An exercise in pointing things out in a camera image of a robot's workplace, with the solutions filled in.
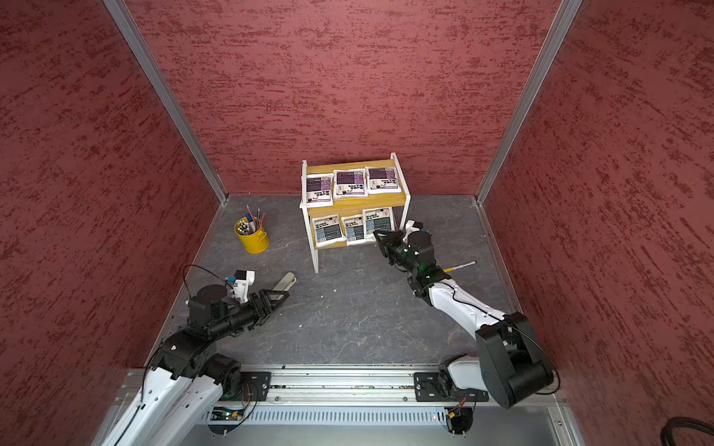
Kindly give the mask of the purple coffee bag bottom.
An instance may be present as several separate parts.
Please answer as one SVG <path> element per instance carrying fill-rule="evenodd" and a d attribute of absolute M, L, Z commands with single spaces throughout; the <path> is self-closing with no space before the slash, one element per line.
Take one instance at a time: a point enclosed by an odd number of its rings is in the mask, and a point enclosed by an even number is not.
<path fill-rule="evenodd" d="M 395 167 L 366 167 L 366 176 L 366 190 L 369 195 L 402 192 Z"/>

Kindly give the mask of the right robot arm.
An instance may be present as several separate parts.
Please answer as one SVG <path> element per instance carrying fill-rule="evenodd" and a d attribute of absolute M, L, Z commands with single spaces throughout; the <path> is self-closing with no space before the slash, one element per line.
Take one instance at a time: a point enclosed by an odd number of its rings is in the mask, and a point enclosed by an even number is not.
<path fill-rule="evenodd" d="M 496 310 L 458 285 L 438 265 L 427 230 L 376 230 L 374 237 L 389 264 L 407 274 L 413 295 L 449 316 L 477 343 L 475 356 L 440 366 L 444 396 L 484 391 L 508 409 L 532 395 L 545 395 L 545 388 L 560 380 L 524 314 Z"/>

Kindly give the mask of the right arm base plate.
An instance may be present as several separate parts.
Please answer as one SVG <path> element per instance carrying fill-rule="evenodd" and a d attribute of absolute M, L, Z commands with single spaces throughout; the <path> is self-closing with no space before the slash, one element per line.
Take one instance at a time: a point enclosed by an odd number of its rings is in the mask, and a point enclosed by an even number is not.
<path fill-rule="evenodd" d="M 415 373 L 414 388 L 419 403 L 487 403 L 489 395 L 483 390 L 458 388 L 446 372 Z"/>

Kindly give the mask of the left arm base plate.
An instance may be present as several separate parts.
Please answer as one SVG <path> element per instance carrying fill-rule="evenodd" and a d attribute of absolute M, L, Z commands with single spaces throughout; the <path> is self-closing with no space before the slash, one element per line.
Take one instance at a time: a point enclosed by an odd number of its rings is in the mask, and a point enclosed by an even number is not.
<path fill-rule="evenodd" d="M 241 372 L 236 399 L 262 403 L 267 400 L 273 374 L 265 371 Z"/>

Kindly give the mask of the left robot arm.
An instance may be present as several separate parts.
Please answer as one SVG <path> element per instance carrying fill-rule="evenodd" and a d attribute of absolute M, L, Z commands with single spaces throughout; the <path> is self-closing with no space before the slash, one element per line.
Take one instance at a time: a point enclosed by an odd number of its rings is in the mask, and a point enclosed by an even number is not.
<path fill-rule="evenodd" d="M 201 288 L 189 301 L 184 329 L 164 340 L 148 361 L 139 392 L 104 439 L 106 445 L 179 445 L 193 426 L 217 416 L 243 423 L 266 400 L 269 372 L 245 372 L 217 343 L 270 319 L 290 296 L 295 278 L 237 301 L 225 284 Z"/>

